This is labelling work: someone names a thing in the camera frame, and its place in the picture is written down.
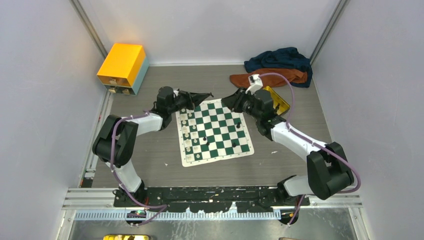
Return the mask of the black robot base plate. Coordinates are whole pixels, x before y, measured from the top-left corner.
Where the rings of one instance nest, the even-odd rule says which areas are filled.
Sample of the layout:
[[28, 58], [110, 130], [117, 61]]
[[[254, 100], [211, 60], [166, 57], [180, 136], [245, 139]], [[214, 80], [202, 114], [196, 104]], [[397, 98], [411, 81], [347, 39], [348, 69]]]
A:
[[289, 197], [275, 186], [149, 187], [138, 202], [149, 211], [226, 213], [235, 205], [237, 213], [266, 213], [275, 207], [296, 207], [299, 197]]

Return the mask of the green white chess mat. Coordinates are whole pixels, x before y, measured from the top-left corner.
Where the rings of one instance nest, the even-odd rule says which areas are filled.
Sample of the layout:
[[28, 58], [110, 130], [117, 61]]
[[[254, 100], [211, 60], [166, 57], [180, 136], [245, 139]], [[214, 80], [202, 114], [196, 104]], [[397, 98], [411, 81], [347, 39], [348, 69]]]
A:
[[255, 152], [244, 115], [230, 111], [220, 99], [205, 100], [194, 110], [178, 111], [175, 120], [183, 167], [251, 156]]

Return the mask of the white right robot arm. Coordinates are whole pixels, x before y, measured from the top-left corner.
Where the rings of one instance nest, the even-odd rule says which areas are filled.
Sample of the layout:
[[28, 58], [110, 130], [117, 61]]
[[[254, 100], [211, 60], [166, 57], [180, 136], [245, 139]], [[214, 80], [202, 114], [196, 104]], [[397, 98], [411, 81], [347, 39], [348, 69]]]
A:
[[277, 114], [270, 92], [260, 89], [249, 93], [240, 88], [221, 102], [235, 113], [253, 117], [262, 136], [285, 146], [306, 162], [306, 175], [293, 175], [277, 184], [277, 198], [281, 204], [291, 205], [301, 195], [326, 200], [354, 183], [354, 174], [347, 165], [342, 146], [337, 142], [317, 141], [291, 126], [287, 119]]

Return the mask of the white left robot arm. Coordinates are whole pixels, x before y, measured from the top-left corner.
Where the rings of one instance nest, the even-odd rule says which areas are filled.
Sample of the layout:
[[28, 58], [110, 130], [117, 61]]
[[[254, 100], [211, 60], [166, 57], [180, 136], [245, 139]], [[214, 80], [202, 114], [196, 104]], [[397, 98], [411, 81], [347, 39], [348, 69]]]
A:
[[174, 113], [194, 110], [210, 96], [211, 93], [187, 92], [164, 86], [158, 90], [152, 109], [144, 114], [127, 117], [110, 114], [105, 119], [92, 145], [92, 152], [109, 166], [119, 189], [133, 206], [141, 206], [146, 200], [145, 184], [131, 161], [137, 137], [166, 129]]

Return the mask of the gold metal tin tray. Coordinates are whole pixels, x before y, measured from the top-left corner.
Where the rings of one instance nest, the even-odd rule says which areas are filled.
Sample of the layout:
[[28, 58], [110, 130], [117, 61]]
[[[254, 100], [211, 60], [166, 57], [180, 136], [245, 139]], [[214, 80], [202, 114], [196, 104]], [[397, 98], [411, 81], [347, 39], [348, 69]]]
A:
[[273, 88], [265, 86], [263, 89], [270, 93], [273, 100], [273, 108], [277, 115], [282, 116], [290, 110], [289, 103], [276, 93]]

